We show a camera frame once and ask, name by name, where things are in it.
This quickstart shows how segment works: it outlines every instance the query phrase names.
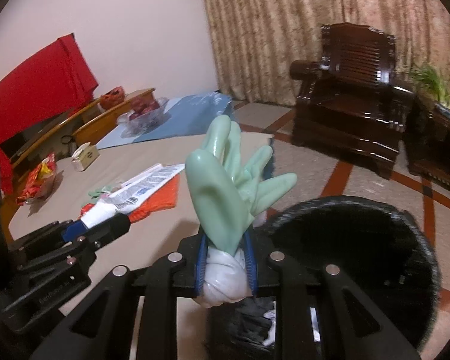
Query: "blue tablecloth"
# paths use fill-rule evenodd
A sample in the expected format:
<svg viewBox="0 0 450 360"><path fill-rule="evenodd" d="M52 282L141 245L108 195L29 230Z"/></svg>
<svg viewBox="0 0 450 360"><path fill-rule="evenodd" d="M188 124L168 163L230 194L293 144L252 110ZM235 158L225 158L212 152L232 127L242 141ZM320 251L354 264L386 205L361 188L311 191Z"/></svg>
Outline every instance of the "blue tablecloth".
<svg viewBox="0 0 450 360"><path fill-rule="evenodd" d="M205 134L218 115L228 115L234 120L232 99L222 93L195 94L170 100L175 103L166 111L166 121L139 137L122 138L124 126L117 126L97 143L98 149L120 146L146 140Z"/></svg>

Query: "blue gripper pad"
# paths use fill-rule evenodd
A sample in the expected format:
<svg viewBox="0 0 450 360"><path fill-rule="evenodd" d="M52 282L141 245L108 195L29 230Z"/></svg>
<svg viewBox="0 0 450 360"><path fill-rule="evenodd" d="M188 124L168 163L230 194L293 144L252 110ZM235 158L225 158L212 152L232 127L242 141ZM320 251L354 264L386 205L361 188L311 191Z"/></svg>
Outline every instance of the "blue gripper pad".
<svg viewBox="0 0 450 360"><path fill-rule="evenodd" d="M78 220L69 225L63 232L62 238L65 242L72 242L77 237L85 234L88 231L87 227L82 221Z"/></svg>
<svg viewBox="0 0 450 360"><path fill-rule="evenodd" d="M208 239L204 234L200 241L200 248L197 257L197 264L195 266L195 294L199 296L202 293L203 284L205 282L205 267L207 264ZM248 230L243 234L240 246L245 254L245 264L247 269L248 286L252 291L252 295L256 295L257 282L257 262L253 254L253 247L251 243L250 233Z"/></svg>

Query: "beige curtain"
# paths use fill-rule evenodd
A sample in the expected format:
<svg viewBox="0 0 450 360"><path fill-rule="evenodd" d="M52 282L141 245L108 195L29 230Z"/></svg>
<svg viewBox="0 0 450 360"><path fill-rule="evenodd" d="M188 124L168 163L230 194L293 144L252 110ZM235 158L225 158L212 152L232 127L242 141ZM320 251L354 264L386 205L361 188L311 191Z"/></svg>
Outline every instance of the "beige curtain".
<svg viewBox="0 0 450 360"><path fill-rule="evenodd" d="M440 0L205 0L220 89L293 105L295 59L317 60L320 26L349 21L397 37L397 70L430 61L450 75L450 14Z"/></svg>

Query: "tissue box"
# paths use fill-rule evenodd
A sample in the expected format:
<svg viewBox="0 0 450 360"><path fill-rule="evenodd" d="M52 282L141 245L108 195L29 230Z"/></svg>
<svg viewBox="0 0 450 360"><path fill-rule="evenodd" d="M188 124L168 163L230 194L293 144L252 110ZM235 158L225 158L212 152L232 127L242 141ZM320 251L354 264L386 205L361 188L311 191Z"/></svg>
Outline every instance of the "tissue box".
<svg viewBox="0 0 450 360"><path fill-rule="evenodd" d="M90 142L84 143L73 153L72 165L77 172L81 172L88 168L99 155L95 145L91 145Z"/></svg>

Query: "red snack package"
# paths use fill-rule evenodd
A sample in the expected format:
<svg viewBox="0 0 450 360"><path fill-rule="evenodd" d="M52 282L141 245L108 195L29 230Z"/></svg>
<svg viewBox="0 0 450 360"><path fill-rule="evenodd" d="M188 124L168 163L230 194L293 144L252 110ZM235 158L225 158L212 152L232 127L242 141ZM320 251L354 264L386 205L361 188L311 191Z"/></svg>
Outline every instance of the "red snack package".
<svg viewBox="0 0 450 360"><path fill-rule="evenodd" d="M16 199L18 205L23 205L28 200L46 198L52 191L56 175L55 153L50 153L27 176L25 189Z"/></svg>
<svg viewBox="0 0 450 360"><path fill-rule="evenodd" d="M125 100L125 91L121 86L113 88L111 91L100 96L100 105L104 110L109 110L119 105Z"/></svg>

